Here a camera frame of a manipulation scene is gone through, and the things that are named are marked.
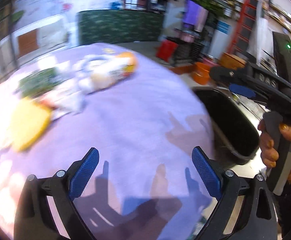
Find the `person's right hand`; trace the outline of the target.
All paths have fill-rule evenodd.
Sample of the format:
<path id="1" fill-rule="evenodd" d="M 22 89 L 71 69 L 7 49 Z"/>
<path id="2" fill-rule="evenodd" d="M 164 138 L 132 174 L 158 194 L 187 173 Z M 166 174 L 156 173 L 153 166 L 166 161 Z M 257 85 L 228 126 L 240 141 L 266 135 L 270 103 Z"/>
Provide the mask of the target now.
<path id="1" fill-rule="evenodd" d="M 274 140 L 266 132 L 264 120 L 261 120 L 259 123 L 258 130 L 261 131 L 259 143 L 261 159 L 266 167 L 274 168 L 276 161 L 279 159 L 279 153 L 274 149 Z M 291 142 L 291 126 L 281 123 L 279 125 L 279 131 L 286 140 Z M 288 182 L 291 184 L 291 171 L 288 176 Z"/>

